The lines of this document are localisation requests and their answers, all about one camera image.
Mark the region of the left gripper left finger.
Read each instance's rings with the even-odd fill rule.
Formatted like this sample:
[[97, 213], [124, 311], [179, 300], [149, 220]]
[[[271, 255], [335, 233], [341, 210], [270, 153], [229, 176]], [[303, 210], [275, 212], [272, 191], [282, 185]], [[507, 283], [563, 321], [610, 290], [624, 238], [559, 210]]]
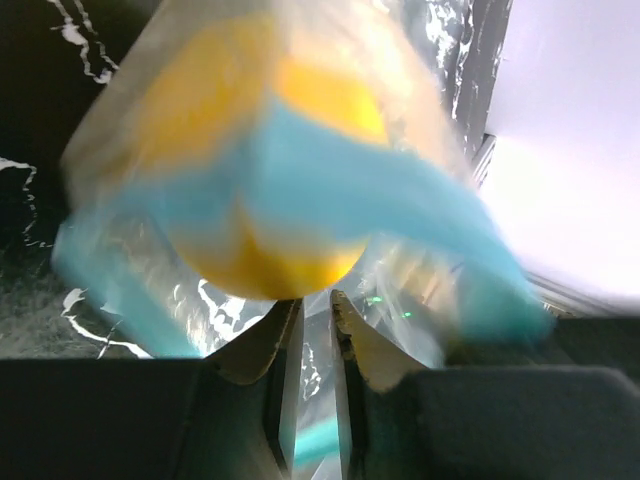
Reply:
[[199, 390], [201, 475], [290, 475], [304, 307], [278, 301], [206, 359]]

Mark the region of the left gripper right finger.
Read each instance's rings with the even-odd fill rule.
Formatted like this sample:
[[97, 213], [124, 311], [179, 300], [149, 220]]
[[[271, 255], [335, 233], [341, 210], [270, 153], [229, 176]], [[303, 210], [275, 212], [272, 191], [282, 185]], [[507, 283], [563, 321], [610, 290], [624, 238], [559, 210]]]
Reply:
[[344, 292], [330, 301], [343, 477], [427, 478], [413, 384], [426, 367], [370, 326]]

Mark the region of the yellow lemon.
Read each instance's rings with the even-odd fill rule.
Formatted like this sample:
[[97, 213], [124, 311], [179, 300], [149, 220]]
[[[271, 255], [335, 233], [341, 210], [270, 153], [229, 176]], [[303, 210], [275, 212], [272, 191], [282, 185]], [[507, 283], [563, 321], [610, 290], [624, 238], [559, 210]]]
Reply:
[[362, 82], [280, 50], [276, 19], [255, 11], [211, 21], [187, 36], [134, 110], [128, 157], [167, 194], [162, 217], [177, 254], [225, 292], [249, 299], [303, 297], [341, 280], [363, 243], [325, 245], [308, 230], [277, 232], [249, 211], [250, 196], [324, 158], [324, 135], [384, 145], [377, 102]]

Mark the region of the clear zip top bag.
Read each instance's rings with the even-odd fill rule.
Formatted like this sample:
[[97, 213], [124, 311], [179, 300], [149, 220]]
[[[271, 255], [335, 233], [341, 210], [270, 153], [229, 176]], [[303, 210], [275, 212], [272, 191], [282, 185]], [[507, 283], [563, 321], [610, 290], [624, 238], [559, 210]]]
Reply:
[[224, 344], [196, 296], [198, 283], [229, 294], [191, 268], [170, 243], [156, 187], [128, 157], [134, 110], [152, 77], [207, 23], [268, 11], [280, 50], [369, 88], [388, 141], [324, 135], [324, 158], [263, 171], [276, 188], [250, 196], [249, 211], [277, 232], [308, 230], [325, 245], [363, 243], [331, 289], [363, 295], [369, 319], [415, 359], [440, 366], [447, 343], [534, 345], [554, 322], [477, 193], [442, 91], [437, 38], [413, 33], [435, 17], [412, 1], [163, 1], [73, 133], [61, 167], [71, 204], [52, 262], [95, 307], [111, 306], [125, 333], [151, 356], [202, 357]]

